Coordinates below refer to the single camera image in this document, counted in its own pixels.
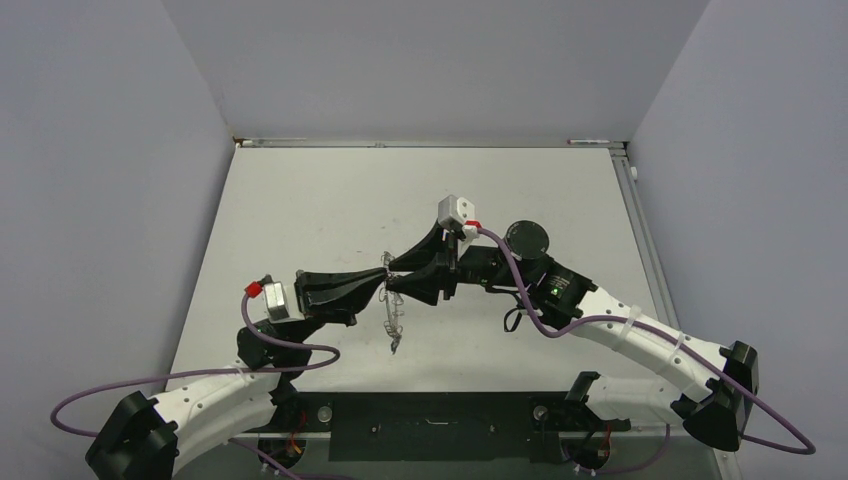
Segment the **silver perforated ring disc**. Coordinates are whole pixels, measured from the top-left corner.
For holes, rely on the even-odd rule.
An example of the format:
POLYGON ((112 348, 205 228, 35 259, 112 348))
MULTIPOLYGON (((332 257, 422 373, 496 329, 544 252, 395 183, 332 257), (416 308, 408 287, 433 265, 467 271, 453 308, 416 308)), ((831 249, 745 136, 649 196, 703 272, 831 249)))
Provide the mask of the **silver perforated ring disc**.
POLYGON ((381 262, 387 271, 387 277, 378 292, 378 300, 383 303, 386 311, 386 320, 383 323, 383 327, 386 334, 390 337, 390 352, 392 355, 396 355, 403 339, 403 326, 400 324, 400 319, 404 314, 401 309, 404 300, 399 293, 389 289, 389 281, 394 278, 394 275, 389 269, 389 264, 393 259, 394 256, 389 251, 384 251, 381 256, 381 262))

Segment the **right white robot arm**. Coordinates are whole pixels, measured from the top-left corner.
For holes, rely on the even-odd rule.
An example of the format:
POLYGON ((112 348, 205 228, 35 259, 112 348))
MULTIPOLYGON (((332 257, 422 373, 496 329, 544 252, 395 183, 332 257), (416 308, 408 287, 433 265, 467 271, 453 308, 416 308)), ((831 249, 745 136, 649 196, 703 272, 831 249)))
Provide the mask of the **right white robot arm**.
POLYGON ((460 284, 508 293, 547 338, 573 335, 651 371, 650 379, 579 374, 565 401, 579 428, 599 421, 680 425, 694 439, 735 452, 758 388, 753 347, 697 339, 628 306, 549 255, 547 231, 514 222, 502 237, 469 221, 459 230, 435 224, 418 244, 387 263, 391 292, 435 306, 460 284))

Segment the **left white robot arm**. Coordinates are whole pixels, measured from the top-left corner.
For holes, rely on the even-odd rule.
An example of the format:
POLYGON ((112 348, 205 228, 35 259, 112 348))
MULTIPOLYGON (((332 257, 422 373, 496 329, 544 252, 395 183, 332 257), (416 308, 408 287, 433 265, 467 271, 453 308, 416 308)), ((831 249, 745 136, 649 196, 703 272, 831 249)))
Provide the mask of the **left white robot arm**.
POLYGON ((271 276, 244 289, 240 308, 257 297, 266 319, 244 317, 237 356, 221 369, 179 373, 188 384, 119 401, 85 454, 99 479, 170 479, 198 456, 245 431, 289 428, 298 403, 291 382, 339 360, 338 348, 308 343, 327 324, 353 326, 387 279, 383 267, 344 273, 300 272, 291 284, 271 276))

